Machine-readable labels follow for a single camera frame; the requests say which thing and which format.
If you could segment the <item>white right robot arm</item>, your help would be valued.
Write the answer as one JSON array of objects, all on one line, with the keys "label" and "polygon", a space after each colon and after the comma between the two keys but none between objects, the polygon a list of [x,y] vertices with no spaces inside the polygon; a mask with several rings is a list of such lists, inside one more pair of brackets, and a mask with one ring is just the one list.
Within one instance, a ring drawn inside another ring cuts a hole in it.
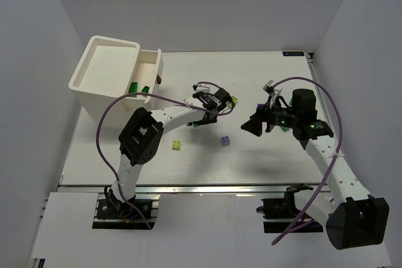
[{"label": "white right robot arm", "polygon": [[291,129],[325,178],[333,200],[300,184],[287,187],[280,200],[265,200],[260,210],[265,218],[294,218],[295,228],[300,228],[304,217],[317,221],[338,250],[379,245],[384,239],[389,205],[384,198],[372,196],[357,179],[336,150],[331,128],[318,119],[315,106],[313,90],[299,88],[293,91],[289,107],[282,107],[279,100],[259,104],[241,129],[258,137],[275,126]]}]

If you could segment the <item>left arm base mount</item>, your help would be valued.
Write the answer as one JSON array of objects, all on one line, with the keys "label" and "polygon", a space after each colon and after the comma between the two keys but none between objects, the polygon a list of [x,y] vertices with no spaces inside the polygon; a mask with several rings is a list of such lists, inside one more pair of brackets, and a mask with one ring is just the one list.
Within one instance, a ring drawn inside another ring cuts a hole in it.
[{"label": "left arm base mount", "polygon": [[103,230],[151,230],[158,214],[158,202],[152,199],[133,197],[129,200],[136,208],[119,201],[111,190],[104,188],[103,196],[98,197],[93,229]]}]

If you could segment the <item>green upside-down 2x2 lego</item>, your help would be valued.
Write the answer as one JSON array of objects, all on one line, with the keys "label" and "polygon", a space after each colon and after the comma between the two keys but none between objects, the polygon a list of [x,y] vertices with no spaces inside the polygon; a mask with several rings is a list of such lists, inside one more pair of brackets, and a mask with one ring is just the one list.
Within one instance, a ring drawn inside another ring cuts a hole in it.
[{"label": "green upside-down 2x2 lego", "polygon": [[148,92],[149,92],[149,89],[150,89],[149,86],[144,86],[141,91],[142,91],[143,93],[148,93]]}]

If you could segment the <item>green upside-down 2x3 lego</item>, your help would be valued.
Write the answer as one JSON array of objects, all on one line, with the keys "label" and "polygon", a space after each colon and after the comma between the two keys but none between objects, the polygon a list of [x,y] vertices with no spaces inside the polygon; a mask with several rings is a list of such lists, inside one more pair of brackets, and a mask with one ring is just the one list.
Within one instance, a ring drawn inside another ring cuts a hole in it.
[{"label": "green upside-down 2x3 lego", "polygon": [[129,86],[129,90],[128,93],[136,93],[138,91],[138,83],[137,82],[131,82],[130,86]]}]

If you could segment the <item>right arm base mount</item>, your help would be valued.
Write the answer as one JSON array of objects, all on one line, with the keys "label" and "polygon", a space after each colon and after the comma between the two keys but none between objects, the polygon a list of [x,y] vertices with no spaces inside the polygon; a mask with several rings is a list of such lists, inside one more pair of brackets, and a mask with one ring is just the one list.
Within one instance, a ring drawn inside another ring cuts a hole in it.
[{"label": "right arm base mount", "polygon": [[295,207],[295,193],[313,190],[309,185],[299,184],[287,187],[281,198],[261,199],[262,205],[256,212],[263,215],[264,233],[281,233],[299,214]]}]

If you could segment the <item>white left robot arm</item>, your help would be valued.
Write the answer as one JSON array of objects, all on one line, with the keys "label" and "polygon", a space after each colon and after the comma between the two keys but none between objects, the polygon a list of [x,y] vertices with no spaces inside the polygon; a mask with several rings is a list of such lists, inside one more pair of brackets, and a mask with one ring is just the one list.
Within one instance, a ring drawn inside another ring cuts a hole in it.
[{"label": "white left robot arm", "polygon": [[131,201],[136,194],[139,174],[157,153],[161,138],[181,126],[203,126],[217,122],[224,110],[234,105],[229,92],[218,88],[215,93],[196,89],[184,102],[171,101],[172,106],[148,111],[140,107],[134,111],[121,131],[120,165],[111,186],[112,195],[120,202]]}]

